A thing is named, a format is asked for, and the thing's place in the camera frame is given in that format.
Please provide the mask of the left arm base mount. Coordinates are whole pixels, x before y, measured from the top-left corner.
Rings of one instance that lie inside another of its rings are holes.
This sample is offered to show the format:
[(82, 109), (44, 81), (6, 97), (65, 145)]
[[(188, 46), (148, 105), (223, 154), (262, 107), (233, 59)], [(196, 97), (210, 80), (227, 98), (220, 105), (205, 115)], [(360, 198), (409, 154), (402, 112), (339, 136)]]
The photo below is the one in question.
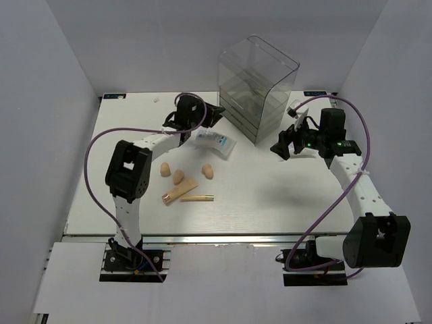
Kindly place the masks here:
[(129, 246), (121, 246), (114, 238), (108, 239), (103, 255), (100, 282), (123, 283), (158, 283), (167, 277), (171, 252), (168, 250), (142, 249), (142, 243), (137, 248), (147, 256), (147, 259)]

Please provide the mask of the aluminium table front rail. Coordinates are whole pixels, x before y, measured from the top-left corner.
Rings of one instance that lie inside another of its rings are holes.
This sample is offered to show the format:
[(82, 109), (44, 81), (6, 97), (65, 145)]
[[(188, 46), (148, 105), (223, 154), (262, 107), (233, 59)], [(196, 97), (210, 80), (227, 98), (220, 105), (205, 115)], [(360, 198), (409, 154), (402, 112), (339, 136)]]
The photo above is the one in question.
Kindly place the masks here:
[[(315, 233), (309, 236), (345, 236), (346, 233)], [(294, 234), (190, 234), (143, 235), (143, 244), (290, 244), (300, 235)], [(107, 243), (109, 235), (64, 235), (61, 242)]]

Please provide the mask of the clear acrylic organizer box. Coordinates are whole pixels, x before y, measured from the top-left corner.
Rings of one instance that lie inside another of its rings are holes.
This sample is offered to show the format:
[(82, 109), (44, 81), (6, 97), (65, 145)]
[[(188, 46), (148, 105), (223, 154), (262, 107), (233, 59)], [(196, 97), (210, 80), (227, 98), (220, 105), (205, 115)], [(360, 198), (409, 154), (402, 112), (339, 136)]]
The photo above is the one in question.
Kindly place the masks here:
[(223, 116), (257, 145), (278, 129), (300, 62), (257, 35), (218, 56), (218, 104)]

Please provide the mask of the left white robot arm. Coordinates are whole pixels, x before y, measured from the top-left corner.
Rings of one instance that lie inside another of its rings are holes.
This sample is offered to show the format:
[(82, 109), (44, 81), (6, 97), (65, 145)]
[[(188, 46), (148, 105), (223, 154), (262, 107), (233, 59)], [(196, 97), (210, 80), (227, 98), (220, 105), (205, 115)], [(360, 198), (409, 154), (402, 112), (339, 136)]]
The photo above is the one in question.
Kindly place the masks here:
[(105, 176), (115, 204), (115, 220), (119, 222), (109, 246), (120, 252), (119, 261), (127, 269), (136, 269), (142, 263), (139, 207), (149, 186), (152, 162), (182, 146), (193, 130), (201, 126), (212, 128), (225, 111), (192, 94), (180, 94), (175, 100), (176, 110), (165, 118), (160, 132), (152, 132), (142, 140), (121, 140), (116, 144)]

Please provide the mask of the beige makeup sponge middle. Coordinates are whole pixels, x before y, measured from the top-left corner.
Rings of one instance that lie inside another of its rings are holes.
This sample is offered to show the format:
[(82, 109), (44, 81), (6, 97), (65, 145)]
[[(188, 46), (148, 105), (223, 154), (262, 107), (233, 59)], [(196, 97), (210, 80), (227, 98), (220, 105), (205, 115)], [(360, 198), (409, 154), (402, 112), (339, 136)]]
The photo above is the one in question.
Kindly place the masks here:
[(177, 186), (184, 179), (184, 172), (181, 169), (175, 170), (173, 174), (173, 184)]

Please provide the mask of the beige makeup sponge upright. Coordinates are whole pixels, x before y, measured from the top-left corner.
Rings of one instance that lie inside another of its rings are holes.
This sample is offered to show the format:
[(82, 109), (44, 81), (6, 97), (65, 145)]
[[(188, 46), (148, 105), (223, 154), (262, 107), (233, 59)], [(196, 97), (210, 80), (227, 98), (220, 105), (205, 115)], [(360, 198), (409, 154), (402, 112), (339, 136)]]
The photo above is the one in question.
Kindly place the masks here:
[(171, 169), (168, 163), (163, 162), (160, 166), (160, 174), (162, 177), (166, 178), (171, 175)]

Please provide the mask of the beige foundation tube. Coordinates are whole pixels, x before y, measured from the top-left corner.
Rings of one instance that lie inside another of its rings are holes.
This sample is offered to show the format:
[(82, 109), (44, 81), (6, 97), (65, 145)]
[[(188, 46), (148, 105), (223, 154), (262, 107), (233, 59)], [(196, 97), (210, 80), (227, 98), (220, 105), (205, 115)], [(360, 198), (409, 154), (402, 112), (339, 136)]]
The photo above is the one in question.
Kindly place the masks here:
[(169, 205), (177, 198), (198, 187), (198, 182), (192, 178), (184, 178), (178, 185), (162, 196), (164, 204)]

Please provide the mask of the cotton pad pack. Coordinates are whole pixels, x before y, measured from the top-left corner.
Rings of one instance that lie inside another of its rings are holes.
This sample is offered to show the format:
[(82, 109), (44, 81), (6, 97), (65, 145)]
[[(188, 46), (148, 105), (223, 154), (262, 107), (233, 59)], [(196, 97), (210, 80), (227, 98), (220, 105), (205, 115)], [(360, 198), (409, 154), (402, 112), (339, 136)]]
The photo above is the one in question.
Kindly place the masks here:
[(218, 152), (223, 159), (229, 159), (237, 141), (224, 134), (201, 129), (197, 132), (194, 143), (197, 147)]

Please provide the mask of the gold slim concealer stick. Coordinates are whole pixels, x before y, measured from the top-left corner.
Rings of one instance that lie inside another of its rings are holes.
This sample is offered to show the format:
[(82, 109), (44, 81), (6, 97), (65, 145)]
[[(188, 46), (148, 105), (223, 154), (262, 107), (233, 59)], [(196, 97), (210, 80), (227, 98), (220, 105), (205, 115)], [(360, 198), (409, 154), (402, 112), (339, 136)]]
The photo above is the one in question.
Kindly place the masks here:
[(214, 201), (214, 196), (210, 194), (185, 194), (180, 197), (181, 202), (204, 202)]

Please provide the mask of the beige makeup sponge right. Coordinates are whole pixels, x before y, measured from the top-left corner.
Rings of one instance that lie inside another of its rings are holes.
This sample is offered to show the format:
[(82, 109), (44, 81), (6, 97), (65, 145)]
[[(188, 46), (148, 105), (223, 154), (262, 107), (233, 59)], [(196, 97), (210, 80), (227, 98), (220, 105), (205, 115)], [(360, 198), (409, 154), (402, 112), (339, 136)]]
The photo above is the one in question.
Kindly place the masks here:
[(202, 166), (202, 174), (206, 177), (208, 180), (212, 180), (214, 177), (214, 171), (210, 164), (205, 164)]

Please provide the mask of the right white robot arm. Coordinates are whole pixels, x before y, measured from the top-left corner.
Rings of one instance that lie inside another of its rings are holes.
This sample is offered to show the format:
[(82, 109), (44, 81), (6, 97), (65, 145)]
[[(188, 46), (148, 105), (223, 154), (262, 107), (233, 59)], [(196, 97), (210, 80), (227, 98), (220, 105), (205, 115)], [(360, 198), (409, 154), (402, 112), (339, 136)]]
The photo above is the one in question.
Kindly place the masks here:
[(402, 263), (410, 222), (396, 215), (378, 193), (368, 173), (362, 169), (365, 158), (357, 143), (346, 140), (346, 114), (337, 108), (321, 110), (320, 122), (308, 116), (308, 109), (294, 114), (295, 122), (279, 133), (271, 151), (282, 159), (316, 150), (340, 183), (355, 219), (346, 235), (316, 236), (305, 244), (305, 253), (290, 253), (288, 265), (302, 268), (302, 261), (320, 269), (332, 261), (343, 261), (352, 269), (398, 267)]

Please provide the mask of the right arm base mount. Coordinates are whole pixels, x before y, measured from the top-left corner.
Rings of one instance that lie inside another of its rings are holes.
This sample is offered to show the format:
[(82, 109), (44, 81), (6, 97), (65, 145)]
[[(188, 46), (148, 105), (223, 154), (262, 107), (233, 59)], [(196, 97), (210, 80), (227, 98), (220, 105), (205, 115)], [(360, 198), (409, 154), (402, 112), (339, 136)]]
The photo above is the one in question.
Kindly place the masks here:
[(331, 259), (317, 256), (312, 248), (299, 248), (286, 267), (286, 259), (291, 249), (283, 249), (275, 257), (275, 262), (282, 265), (283, 285), (285, 287), (324, 287), (346, 286), (345, 266), (342, 262), (326, 265)]

